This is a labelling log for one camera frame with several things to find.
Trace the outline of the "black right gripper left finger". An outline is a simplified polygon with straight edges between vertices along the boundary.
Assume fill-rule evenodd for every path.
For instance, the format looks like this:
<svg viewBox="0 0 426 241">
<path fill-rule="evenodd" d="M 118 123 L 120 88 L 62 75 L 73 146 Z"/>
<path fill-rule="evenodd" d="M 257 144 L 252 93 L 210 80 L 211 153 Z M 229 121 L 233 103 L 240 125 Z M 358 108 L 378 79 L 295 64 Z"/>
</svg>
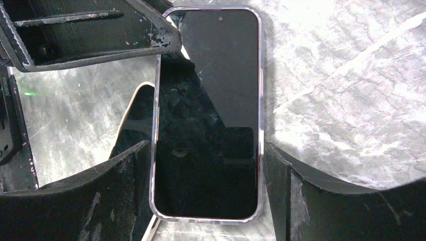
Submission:
<svg viewBox="0 0 426 241">
<path fill-rule="evenodd" d="M 1 240 L 151 240 L 150 142 L 37 190 L 1 194 Z"/>
</svg>

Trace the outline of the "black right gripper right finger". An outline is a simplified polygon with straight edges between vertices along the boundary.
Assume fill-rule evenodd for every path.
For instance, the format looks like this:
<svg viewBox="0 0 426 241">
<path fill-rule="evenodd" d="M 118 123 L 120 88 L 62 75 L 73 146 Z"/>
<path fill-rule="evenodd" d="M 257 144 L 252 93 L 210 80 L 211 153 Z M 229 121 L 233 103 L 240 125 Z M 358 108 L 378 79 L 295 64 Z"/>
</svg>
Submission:
<svg viewBox="0 0 426 241">
<path fill-rule="evenodd" d="M 265 144 L 277 240 L 425 240 L 425 179 L 376 190 L 335 178 Z"/>
</svg>

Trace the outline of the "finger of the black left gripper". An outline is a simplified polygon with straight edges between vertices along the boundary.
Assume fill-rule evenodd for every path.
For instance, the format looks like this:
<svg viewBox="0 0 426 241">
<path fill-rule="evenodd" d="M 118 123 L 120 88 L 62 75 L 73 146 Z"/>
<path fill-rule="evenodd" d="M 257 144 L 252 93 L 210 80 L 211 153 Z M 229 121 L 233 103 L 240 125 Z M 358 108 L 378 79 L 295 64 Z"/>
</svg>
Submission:
<svg viewBox="0 0 426 241">
<path fill-rule="evenodd" d="M 1 66 L 70 69 L 181 48 L 169 1 L 1 1 Z"/>
</svg>

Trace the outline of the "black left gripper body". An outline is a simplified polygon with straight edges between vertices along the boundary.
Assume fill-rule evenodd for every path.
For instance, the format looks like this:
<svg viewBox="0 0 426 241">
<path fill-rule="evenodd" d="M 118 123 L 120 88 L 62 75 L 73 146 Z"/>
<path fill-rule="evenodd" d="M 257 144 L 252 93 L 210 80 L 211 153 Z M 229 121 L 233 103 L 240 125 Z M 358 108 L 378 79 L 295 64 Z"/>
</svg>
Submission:
<svg viewBox="0 0 426 241">
<path fill-rule="evenodd" d="M 1 66 L 1 193 L 38 187 L 16 79 Z"/>
</svg>

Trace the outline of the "black phone lilac case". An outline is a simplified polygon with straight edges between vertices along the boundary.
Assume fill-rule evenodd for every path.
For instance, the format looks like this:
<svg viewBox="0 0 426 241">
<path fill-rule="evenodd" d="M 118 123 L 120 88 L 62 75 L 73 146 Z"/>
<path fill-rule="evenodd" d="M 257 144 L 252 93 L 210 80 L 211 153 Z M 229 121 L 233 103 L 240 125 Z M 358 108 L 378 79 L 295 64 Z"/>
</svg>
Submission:
<svg viewBox="0 0 426 241">
<path fill-rule="evenodd" d="M 248 5 L 164 17 L 181 46 L 157 57 L 149 202 L 162 220 L 240 224 L 262 209 L 264 44 Z"/>
</svg>

